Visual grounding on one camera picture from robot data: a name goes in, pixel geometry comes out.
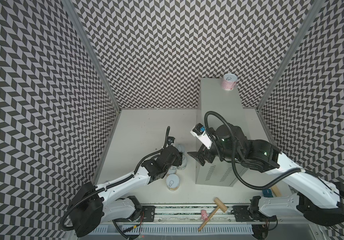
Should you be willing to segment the pink label can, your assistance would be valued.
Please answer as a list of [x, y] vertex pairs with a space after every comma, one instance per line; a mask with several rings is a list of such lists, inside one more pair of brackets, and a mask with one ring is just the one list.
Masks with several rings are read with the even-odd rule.
[[223, 76], [221, 87], [225, 91], [232, 91], [238, 82], [238, 77], [234, 74], [225, 74]]
[[182, 154], [182, 164], [180, 166], [178, 166], [178, 170], [184, 170], [188, 164], [187, 157], [185, 156], [186, 149], [185, 149], [184, 145], [180, 145], [180, 144], [175, 144], [175, 147]]

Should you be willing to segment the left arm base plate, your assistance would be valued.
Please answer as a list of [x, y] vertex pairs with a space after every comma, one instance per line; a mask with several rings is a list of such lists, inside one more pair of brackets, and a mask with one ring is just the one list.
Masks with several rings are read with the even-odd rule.
[[148, 205], [142, 206], [142, 209], [136, 209], [133, 214], [127, 219], [116, 219], [119, 223], [137, 223], [143, 220], [143, 222], [153, 222], [155, 219], [156, 206]]

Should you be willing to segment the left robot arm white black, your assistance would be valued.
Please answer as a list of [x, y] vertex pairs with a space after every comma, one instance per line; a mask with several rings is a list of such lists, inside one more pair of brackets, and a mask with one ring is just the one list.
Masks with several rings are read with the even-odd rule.
[[83, 184], [61, 217], [60, 230], [74, 231], [80, 238], [103, 220], [137, 220], [143, 207], [136, 197], [126, 194], [163, 179], [171, 167], [182, 164], [183, 154], [174, 146], [175, 138], [169, 133], [167, 128], [163, 147], [143, 157], [132, 172], [98, 185]]

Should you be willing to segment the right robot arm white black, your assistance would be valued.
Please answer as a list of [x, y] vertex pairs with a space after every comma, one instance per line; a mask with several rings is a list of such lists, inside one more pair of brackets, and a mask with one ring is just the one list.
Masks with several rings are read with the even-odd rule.
[[201, 166], [215, 160], [227, 163], [236, 180], [251, 190], [264, 191], [281, 182], [295, 190], [287, 197], [253, 197], [252, 219], [299, 215], [331, 229], [344, 223], [344, 183], [323, 179], [268, 141], [248, 139], [215, 111], [200, 114], [191, 134], [201, 145], [189, 155]]

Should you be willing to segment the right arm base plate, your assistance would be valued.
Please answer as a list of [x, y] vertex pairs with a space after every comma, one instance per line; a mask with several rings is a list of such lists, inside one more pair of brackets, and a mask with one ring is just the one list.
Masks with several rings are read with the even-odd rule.
[[231, 214], [236, 218], [237, 222], [275, 222], [276, 216], [267, 217], [262, 214], [258, 207], [249, 205], [235, 205], [232, 207]]

